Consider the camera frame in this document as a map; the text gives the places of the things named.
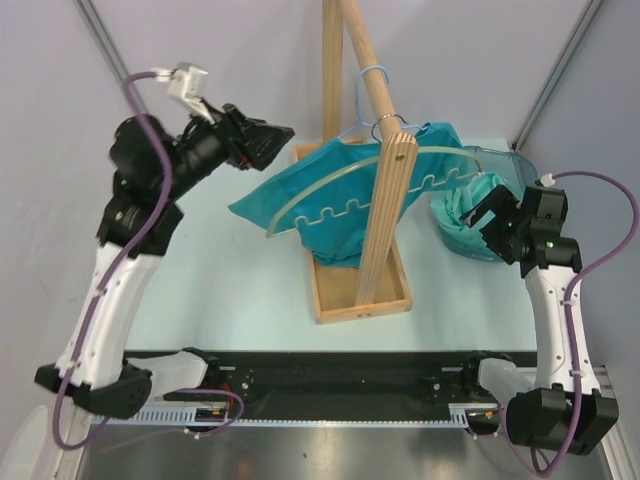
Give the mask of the light teal t shirt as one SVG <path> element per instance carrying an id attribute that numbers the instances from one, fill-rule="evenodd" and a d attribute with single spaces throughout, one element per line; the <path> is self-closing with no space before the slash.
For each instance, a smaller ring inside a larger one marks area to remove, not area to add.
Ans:
<path id="1" fill-rule="evenodd" d="M 466 256 L 480 251 L 491 255 L 479 231 L 483 224 L 478 222 L 474 227 L 468 227 L 460 218 L 499 185 L 507 183 L 496 173 L 485 173 L 475 176 L 464 186 L 433 194 L 431 210 L 448 248 Z"/>

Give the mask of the dark teal t shirt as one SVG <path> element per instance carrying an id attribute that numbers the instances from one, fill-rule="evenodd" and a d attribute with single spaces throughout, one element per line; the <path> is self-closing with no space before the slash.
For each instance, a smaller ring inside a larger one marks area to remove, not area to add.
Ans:
<path id="1" fill-rule="evenodd" d="M 430 191 L 453 190 L 479 173 L 453 126 L 424 125 L 401 210 Z M 303 247 L 328 267 L 360 265 L 381 145 L 334 138 L 229 205 L 229 210 L 276 236 L 295 230 Z"/>

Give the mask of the pale green plastic hanger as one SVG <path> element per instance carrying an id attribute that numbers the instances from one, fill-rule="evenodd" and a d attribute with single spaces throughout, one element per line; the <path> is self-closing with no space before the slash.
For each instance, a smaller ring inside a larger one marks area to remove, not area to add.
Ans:
<path id="1" fill-rule="evenodd" d="M 418 155 L 409 176 L 406 202 L 425 191 L 461 186 L 461 172 L 471 156 L 449 123 L 427 123 L 416 132 Z M 356 215 L 371 206 L 381 155 L 375 142 L 346 144 L 335 139 L 295 165 L 272 177 L 280 189 L 269 197 L 276 201 L 265 227 L 269 237 L 329 219 Z"/>

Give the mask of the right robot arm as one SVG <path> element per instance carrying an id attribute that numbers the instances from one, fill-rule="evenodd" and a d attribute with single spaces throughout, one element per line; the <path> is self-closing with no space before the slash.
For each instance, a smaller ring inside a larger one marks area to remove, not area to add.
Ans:
<path id="1" fill-rule="evenodd" d="M 528 186 L 521 198 L 498 185 L 462 216 L 480 230 L 505 263 L 518 264 L 534 313 L 536 376 L 529 380 L 506 354 L 477 351 L 461 376 L 473 401 L 490 395 L 504 408 L 506 433 L 518 446 L 588 455 L 619 418 L 593 371 L 581 317 L 582 259 L 578 242 L 562 234 L 564 191 Z"/>

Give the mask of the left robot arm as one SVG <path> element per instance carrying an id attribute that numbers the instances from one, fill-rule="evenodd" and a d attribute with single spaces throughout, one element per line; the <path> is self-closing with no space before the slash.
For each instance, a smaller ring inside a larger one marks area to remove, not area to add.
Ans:
<path id="1" fill-rule="evenodd" d="M 129 419 L 155 397 L 183 398 L 189 390 L 207 400 L 220 390 L 218 359 L 197 348 L 143 359 L 124 354 L 142 294 L 183 218 L 178 200 L 224 164 L 266 169 L 295 135 L 230 103 L 209 112 L 210 119 L 191 115 L 178 137 L 149 114 L 115 131 L 112 197 L 82 317 L 59 359 L 35 373 L 38 385 L 91 414 Z"/>

